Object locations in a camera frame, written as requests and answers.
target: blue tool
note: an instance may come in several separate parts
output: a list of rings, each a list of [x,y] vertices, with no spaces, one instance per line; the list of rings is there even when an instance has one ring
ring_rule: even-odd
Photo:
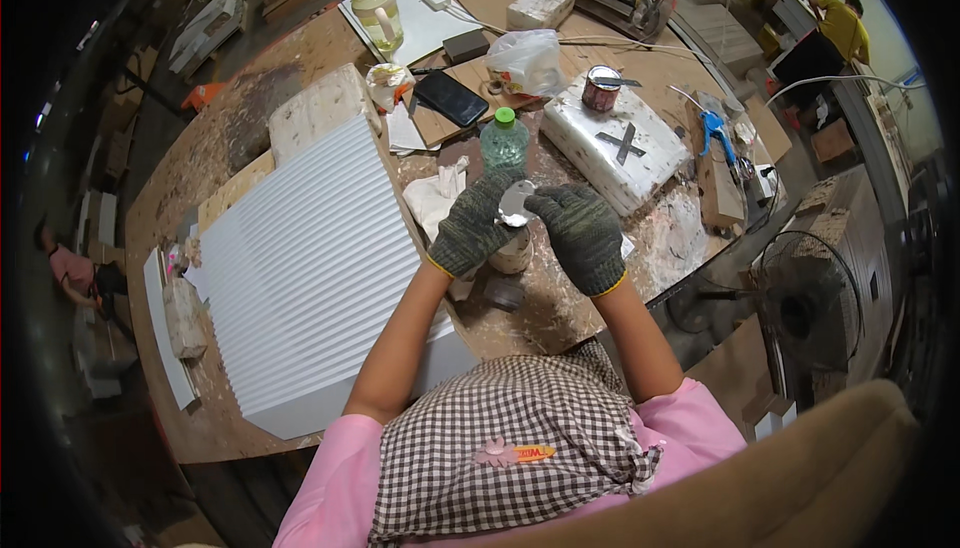
[[[723,144],[726,164],[729,167],[737,166],[737,155],[734,154],[734,147],[731,146],[730,138],[724,130],[723,119],[718,114],[710,110],[704,110],[700,113],[703,121],[703,151],[701,156],[706,156],[711,151],[711,138],[717,138]]]

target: sanding block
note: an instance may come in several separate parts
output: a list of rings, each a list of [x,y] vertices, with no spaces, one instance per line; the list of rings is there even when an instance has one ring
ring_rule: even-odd
[[[443,49],[446,50],[446,56],[450,59],[450,64],[455,66],[486,55],[487,51],[490,50],[490,42],[484,37],[483,31],[474,29],[448,40],[443,40]]]

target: wall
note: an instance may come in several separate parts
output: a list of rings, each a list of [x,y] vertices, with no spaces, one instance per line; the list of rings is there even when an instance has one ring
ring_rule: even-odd
[[[870,34],[870,67],[877,76],[901,80],[903,75],[918,65],[897,19],[883,0],[860,2],[863,2],[863,25]],[[887,96],[906,142],[908,155],[918,162],[943,145],[943,136],[930,92],[926,89],[910,91],[912,109],[906,107],[903,93],[894,89]]]

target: gray knit glove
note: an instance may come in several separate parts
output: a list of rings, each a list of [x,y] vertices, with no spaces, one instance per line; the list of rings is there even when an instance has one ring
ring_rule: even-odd
[[[503,194],[523,178],[521,169],[492,169],[466,188],[439,222],[437,240],[427,255],[453,278],[482,265],[519,231],[495,222]]]
[[[538,188],[524,206],[543,220],[559,265],[578,290],[598,297],[620,285],[627,275],[620,221],[594,190],[586,185]]]

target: yellow shirt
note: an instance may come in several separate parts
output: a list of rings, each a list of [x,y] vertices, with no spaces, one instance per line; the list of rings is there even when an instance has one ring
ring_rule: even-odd
[[[820,32],[830,39],[847,62],[856,57],[865,65],[870,64],[870,38],[867,29],[857,14],[839,0],[818,0],[826,11],[820,24]]]

